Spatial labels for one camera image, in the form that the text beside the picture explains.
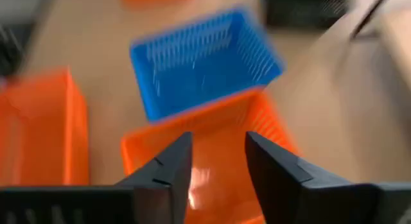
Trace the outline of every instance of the beige table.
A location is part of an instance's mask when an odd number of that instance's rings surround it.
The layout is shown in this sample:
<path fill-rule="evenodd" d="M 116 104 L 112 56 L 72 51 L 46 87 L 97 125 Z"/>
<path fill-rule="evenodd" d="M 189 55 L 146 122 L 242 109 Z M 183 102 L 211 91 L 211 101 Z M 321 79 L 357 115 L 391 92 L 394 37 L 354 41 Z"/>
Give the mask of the beige table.
<path fill-rule="evenodd" d="M 257 11 L 258 1 L 185 0 L 130 11 L 118 0 L 55 0 L 22 75 L 71 66 L 89 106 L 91 180 L 112 184 L 124 175 L 122 135 L 147 125 L 131 41 L 237 3 Z M 274 33 L 288 70 L 267 90 L 308 160 L 355 181 L 409 180 L 409 139 L 389 94 L 397 90 L 386 89 L 396 80 L 383 82 L 375 71 L 378 44 L 347 44 L 360 12 L 318 41 L 315 33 Z"/>
<path fill-rule="evenodd" d="M 411 87 L 411 8 L 384 14 L 380 31 L 400 74 Z"/>

